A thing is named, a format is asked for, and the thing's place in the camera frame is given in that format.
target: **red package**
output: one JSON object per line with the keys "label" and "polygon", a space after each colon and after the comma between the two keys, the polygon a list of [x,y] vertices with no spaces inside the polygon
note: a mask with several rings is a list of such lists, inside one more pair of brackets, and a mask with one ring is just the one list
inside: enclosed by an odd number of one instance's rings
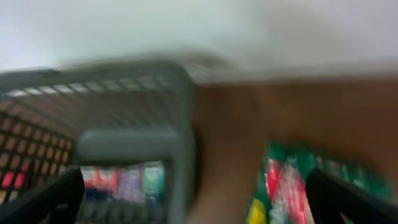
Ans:
{"label": "red package", "polygon": [[298,170],[285,164],[277,180],[277,187],[272,198],[275,209],[273,215],[286,213],[294,223],[306,224],[305,218],[305,183]]}
{"label": "red package", "polygon": [[98,168],[95,167],[80,167],[83,180],[86,188],[96,188],[98,185]]}
{"label": "red package", "polygon": [[272,200],[277,190],[280,174],[280,165],[277,160],[268,159],[268,169],[266,172],[266,183],[268,197]]}
{"label": "red package", "polygon": [[100,168],[97,189],[107,190],[116,193],[119,188],[119,169],[118,168]]}

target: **shopping cart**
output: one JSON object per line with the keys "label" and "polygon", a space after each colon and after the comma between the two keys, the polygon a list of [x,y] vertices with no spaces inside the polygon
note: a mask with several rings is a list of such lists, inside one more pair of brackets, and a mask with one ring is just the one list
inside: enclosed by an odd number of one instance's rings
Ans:
{"label": "shopping cart", "polygon": [[[172,170],[167,222],[185,223],[194,187],[195,147],[193,88],[183,68],[142,61],[5,73],[0,75],[0,93],[0,219],[10,211],[15,215],[35,197],[32,192],[42,197],[45,186],[65,187],[66,180],[78,190],[65,195],[81,198],[81,174],[68,167],[164,160]],[[68,171],[59,175],[65,168]],[[57,212],[57,203],[49,202],[54,205],[48,212]],[[77,221],[151,222],[150,215],[128,215],[137,208],[130,203],[106,203],[91,203],[90,209],[83,203],[80,210],[85,214]]]}

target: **merchandise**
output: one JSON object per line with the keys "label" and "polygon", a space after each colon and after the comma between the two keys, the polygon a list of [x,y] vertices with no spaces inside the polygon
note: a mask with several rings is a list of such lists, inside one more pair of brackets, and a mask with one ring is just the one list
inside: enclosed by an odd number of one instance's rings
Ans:
{"label": "merchandise", "polygon": [[119,168],[98,168],[98,183],[96,188],[116,194],[119,188]]}
{"label": "merchandise", "polygon": [[272,142],[257,178],[257,190],[251,200],[246,223],[314,223],[305,194],[305,180],[314,168],[386,201],[393,198],[392,182],[377,172],[346,161],[325,159],[302,144],[285,146]]}
{"label": "merchandise", "polygon": [[142,166],[131,166],[120,170],[119,192],[117,198],[143,203]]}

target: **yellow label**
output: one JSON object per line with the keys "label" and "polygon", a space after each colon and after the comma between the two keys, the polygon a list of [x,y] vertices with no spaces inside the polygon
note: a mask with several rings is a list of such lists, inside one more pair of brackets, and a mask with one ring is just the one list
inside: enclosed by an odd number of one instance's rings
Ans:
{"label": "yellow label", "polygon": [[265,224],[266,223],[266,207],[264,204],[258,200],[254,199],[251,204],[248,224]]}

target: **green package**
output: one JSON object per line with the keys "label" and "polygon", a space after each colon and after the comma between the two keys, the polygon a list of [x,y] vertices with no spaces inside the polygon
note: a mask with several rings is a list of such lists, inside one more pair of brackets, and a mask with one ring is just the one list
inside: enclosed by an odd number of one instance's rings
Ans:
{"label": "green package", "polygon": [[[312,148],[304,144],[285,145],[274,141],[268,145],[266,151],[264,166],[257,175],[257,189],[249,202],[247,224],[313,223],[304,187],[314,168],[356,185],[381,199],[393,198],[392,182],[377,172],[347,161],[326,159],[314,154]],[[291,204],[287,206],[286,201],[290,200],[286,197],[292,192],[299,198],[300,206],[297,206],[297,211],[292,211],[295,207]]]}

